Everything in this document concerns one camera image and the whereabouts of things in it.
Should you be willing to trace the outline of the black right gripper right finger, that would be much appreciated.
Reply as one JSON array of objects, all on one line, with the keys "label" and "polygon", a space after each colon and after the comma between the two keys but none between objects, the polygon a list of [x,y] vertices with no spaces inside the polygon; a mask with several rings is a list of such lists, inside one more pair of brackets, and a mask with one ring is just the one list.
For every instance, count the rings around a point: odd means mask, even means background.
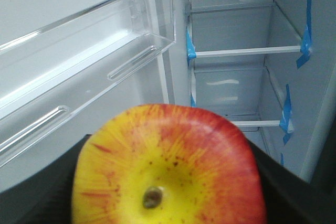
[{"label": "black right gripper right finger", "polygon": [[335,198],[311,186],[248,142],[259,170],[268,223],[335,223]]}]

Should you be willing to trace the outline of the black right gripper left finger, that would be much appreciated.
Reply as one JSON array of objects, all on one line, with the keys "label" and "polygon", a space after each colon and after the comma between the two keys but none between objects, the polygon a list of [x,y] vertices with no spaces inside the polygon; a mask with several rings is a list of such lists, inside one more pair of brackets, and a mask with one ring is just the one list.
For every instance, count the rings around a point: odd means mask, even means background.
[{"label": "black right gripper left finger", "polygon": [[1,192],[1,223],[71,223],[71,194],[85,135],[59,158]]}]

